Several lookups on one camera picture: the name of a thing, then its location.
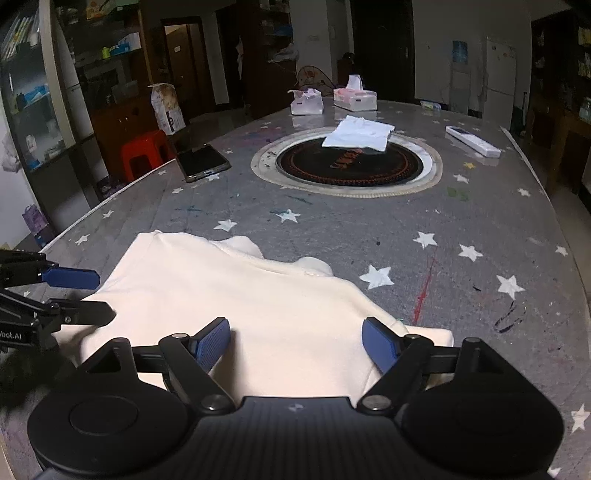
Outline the cream white garment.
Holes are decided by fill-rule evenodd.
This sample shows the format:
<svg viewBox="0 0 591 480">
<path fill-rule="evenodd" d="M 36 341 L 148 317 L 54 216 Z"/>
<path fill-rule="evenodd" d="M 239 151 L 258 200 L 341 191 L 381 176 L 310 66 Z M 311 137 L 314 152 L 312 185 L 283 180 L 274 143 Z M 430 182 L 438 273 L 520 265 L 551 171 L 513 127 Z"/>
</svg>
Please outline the cream white garment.
<svg viewBox="0 0 591 480">
<path fill-rule="evenodd" d="M 154 345 L 228 319 L 231 342 L 213 378 L 245 396 L 329 397 L 356 401 L 379 379 L 362 344 L 374 317 L 394 333 L 411 328 L 314 257 L 263 257 L 245 236 L 211 241 L 187 233 L 141 233 L 96 292 L 115 312 L 106 326 L 64 326 L 57 342 L 76 363 L 115 337 Z"/>
</svg>

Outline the purple bag on floor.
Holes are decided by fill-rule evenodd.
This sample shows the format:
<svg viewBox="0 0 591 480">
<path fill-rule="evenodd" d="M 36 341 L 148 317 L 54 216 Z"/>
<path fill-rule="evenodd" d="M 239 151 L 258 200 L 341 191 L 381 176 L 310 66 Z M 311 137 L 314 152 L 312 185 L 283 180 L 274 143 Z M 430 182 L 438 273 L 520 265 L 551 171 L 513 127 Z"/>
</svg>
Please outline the purple bag on floor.
<svg viewBox="0 0 591 480">
<path fill-rule="evenodd" d="M 49 226 L 43 213 L 35 204 L 32 204 L 24 209 L 22 217 L 34 238 L 41 240 L 46 228 Z"/>
</svg>

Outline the red plastic stool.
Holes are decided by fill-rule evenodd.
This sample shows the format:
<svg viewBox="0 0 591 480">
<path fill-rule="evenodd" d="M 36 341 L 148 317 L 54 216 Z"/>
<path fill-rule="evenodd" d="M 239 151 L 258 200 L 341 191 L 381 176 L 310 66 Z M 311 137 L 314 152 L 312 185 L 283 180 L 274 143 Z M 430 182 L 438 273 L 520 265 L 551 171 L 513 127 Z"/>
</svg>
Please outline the red plastic stool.
<svg viewBox="0 0 591 480">
<path fill-rule="evenodd" d="M 162 130 L 136 136 L 120 149 L 124 179 L 132 182 L 175 158 L 175 151 Z"/>
</svg>

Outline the black smartphone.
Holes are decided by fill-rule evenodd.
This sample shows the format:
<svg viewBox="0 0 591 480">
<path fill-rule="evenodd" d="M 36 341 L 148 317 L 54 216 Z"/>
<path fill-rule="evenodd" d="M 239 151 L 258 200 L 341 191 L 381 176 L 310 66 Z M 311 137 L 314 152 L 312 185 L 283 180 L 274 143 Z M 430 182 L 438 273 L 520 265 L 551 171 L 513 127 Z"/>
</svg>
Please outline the black smartphone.
<svg viewBox="0 0 591 480">
<path fill-rule="evenodd" d="M 197 182 L 231 167 L 228 159 L 211 144 L 178 153 L 176 161 L 186 183 Z"/>
</svg>

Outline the dark wooden shelf cabinet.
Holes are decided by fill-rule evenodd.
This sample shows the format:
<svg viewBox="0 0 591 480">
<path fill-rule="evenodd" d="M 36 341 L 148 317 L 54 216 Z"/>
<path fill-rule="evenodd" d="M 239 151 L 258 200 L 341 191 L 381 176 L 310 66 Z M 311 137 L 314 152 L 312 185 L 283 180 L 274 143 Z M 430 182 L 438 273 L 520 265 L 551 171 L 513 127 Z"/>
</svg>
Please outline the dark wooden shelf cabinet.
<svg viewBox="0 0 591 480">
<path fill-rule="evenodd" d="M 1 27 L 1 94 L 29 181 L 64 169 L 103 194 L 127 184 L 122 146 L 151 130 L 137 1 L 17 1 Z"/>
</svg>

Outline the round black induction cooktop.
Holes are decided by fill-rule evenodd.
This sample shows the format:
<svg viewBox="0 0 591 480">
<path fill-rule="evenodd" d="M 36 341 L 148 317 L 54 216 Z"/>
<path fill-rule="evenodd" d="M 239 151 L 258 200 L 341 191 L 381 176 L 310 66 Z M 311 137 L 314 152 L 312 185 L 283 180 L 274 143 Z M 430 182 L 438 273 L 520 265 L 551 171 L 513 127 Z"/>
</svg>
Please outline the round black induction cooktop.
<svg viewBox="0 0 591 480">
<path fill-rule="evenodd" d="M 322 147 L 323 138 L 307 140 L 277 156 L 276 165 L 290 177 L 318 185 L 370 188 L 401 185 L 424 170 L 420 157 L 389 142 L 384 152 L 370 148 Z"/>
</svg>

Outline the white paper bag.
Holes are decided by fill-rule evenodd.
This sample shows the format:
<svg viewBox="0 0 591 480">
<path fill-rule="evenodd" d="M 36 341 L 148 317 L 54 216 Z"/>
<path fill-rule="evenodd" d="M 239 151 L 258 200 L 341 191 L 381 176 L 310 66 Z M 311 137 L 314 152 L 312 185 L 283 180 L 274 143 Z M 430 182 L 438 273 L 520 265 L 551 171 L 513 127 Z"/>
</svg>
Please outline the white paper bag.
<svg viewBox="0 0 591 480">
<path fill-rule="evenodd" d="M 150 101 L 158 128 L 168 136 L 184 129 L 185 122 L 174 86 L 155 83 L 150 85 L 150 89 Z"/>
</svg>

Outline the white remote control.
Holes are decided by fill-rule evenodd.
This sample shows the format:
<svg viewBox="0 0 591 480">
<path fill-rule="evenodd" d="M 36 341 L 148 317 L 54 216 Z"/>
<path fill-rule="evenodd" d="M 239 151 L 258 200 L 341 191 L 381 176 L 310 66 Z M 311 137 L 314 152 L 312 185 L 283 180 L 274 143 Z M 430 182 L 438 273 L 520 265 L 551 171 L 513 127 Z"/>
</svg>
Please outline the white remote control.
<svg viewBox="0 0 591 480">
<path fill-rule="evenodd" d="M 463 128 L 447 126 L 446 132 L 485 158 L 499 158 L 501 156 L 501 150 L 499 148 Z"/>
</svg>

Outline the white folded cloth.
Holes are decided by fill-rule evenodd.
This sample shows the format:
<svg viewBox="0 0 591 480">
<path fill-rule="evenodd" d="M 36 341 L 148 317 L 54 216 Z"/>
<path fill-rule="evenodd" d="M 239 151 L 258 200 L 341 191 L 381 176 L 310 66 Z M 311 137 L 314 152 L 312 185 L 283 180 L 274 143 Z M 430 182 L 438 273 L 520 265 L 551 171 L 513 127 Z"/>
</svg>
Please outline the white folded cloth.
<svg viewBox="0 0 591 480">
<path fill-rule="evenodd" d="M 394 125 L 348 115 L 325 140 L 324 148 L 372 149 L 385 152 Z"/>
</svg>

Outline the small green packet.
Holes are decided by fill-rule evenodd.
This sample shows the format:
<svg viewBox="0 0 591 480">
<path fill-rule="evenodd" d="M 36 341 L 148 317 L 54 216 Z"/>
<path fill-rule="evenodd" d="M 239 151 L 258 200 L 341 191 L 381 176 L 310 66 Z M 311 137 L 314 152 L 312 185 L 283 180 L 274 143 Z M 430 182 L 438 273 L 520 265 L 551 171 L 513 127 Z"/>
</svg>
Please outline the small green packet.
<svg viewBox="0 0 591 480">
<path fill-rule="evenodd" d="M 441 105 L 437 102 L 422 100 L 420 102 L 420 104 L 424 109 L 427 109 L 427 110 L 431 110 L 431 111 L 440 111 L 441 110 Z"/>
</svg>

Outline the white pink tissue box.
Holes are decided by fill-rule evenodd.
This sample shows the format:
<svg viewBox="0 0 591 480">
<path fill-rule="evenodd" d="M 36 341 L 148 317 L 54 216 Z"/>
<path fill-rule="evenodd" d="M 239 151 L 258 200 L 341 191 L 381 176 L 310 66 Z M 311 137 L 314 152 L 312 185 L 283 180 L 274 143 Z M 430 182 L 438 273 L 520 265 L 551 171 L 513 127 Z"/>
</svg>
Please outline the white pink tissue box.
<svg viewBox="0 0 591 480">
<path fill-rule="evenodd" d="M 352 74 L 346 87 L 335 88 L 332 92 L 334 104 L 352 112 L 376 111 L 377 93 L 366 90 L 360 75 Z"/>
</svg>

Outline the soft tissue pack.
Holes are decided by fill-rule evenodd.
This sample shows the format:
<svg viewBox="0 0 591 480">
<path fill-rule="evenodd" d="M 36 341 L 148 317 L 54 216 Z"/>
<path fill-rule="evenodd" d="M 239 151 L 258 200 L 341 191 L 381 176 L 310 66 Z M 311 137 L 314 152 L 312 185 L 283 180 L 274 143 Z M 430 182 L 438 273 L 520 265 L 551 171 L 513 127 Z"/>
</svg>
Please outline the soft tissue pack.
<svg viewBox="0 0 591 480">
<path fill-rule="evenodd" d="M 322 115 L 324 113 L 324 100 L 322 92 L 315 88 L 305 90 L 290 90 L 294 100 L 290 103 L 290 112 L 294 116 Z"/>
</svg>

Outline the water dispenser with blue bottle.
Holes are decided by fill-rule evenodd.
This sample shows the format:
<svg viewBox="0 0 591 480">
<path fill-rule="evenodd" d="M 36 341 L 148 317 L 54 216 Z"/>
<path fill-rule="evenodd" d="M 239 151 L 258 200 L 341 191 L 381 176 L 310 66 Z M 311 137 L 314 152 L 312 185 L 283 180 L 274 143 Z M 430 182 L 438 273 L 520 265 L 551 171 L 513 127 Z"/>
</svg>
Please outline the water dispenser with blue bottle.
<svg viewBox="0 0 591 480">
<path fill-rule="evenodd" d="M 449 105 L 453 112 L 468 114 L 471 95 L 471 72 L 468 63 L 468 44 L 452 42 L 452 62 Z"/>
</svg>

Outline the electric floor fan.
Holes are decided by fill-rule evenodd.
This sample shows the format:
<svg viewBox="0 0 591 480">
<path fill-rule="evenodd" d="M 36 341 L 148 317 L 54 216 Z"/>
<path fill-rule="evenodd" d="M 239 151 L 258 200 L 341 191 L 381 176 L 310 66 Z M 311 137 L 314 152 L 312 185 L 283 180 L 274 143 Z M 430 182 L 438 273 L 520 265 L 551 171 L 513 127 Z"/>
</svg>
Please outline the electric floor fan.
<svg viewBox="0 0 591 480">
<path fill-rule="evenodd" d="M 335 84 L 320 68 L 307 65 L 297 71 L 297 89 L 301 91 L 315 89 L 321 92 L 322 97 L 332 97 Z"/>
</svg>

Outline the white refrigerator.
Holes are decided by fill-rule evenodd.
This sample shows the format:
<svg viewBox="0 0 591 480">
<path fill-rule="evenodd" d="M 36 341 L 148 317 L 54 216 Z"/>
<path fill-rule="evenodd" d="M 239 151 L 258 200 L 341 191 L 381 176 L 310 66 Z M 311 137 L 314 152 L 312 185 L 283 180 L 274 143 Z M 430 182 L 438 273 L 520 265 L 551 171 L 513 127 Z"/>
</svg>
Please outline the white refrigerator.
<svg viewBox="0 0 591 480">
<path fill-rule="evenodd" d="M 483 119 L 509 129 L 517 78 L 516 51 L 506 43 L 487 38 L 483 60 Z"/>
</svg>

